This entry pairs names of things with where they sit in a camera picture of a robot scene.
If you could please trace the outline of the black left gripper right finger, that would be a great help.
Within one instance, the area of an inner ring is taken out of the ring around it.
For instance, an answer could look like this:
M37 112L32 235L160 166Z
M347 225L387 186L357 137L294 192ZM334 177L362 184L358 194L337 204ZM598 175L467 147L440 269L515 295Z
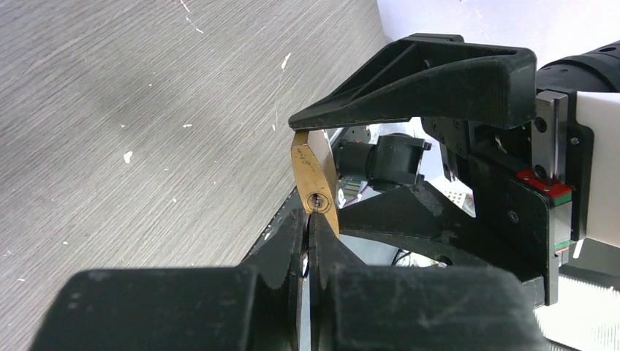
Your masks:
M313 350L545 350L520 282L498 268L369 266L308 219Z

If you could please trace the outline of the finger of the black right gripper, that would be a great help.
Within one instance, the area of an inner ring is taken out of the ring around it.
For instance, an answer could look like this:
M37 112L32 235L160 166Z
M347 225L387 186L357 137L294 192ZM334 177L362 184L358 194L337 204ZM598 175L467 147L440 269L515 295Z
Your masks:
M512 129L534 118L536 63L528 48L414 34L384 46L288 123L311 131L443 117Z
M340 232L378 241L452 267L495 267L521 282L531 306L545 304L543 275L479 219L429 182L402 186L339 211Z

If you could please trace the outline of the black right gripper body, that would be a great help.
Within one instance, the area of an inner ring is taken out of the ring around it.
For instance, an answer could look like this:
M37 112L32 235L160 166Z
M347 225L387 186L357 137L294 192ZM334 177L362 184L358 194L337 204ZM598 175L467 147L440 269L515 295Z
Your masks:
M539 306L559 298L559 269L586 236L593 131L576 120L573 89L537 93L534 118L513 129L424 117L445 176L474 194L478 220L542 278Z

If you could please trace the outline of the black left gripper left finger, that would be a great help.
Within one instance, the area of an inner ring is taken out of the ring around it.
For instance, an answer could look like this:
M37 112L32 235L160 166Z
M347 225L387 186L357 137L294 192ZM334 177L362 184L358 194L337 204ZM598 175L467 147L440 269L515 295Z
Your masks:
M33 350L297 350L306 217L291 211L233 267L81 271Z

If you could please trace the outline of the brass padlock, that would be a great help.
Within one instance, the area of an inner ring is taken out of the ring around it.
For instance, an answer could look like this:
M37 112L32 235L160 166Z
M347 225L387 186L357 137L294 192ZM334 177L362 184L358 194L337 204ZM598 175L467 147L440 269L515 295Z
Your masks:
M326 132L297 131L290 154L295 185L305 212L324 215L334 235L339 237L339 176Z

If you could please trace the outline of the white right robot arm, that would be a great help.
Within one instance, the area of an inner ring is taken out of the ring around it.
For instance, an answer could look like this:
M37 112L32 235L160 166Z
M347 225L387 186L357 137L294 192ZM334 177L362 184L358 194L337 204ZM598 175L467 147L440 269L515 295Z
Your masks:
M577 118L577 95L618 91L617 42L537 68L527 48L413 34L386 45L289 125L306 132L418 117L440 145L445 177L472 190L475 216L422 181L410 140L384 137L337 148L339 175L378 192L346 210L341 227L435 260L509 271L538 307L557 301L560 266L594 211L598 138Z

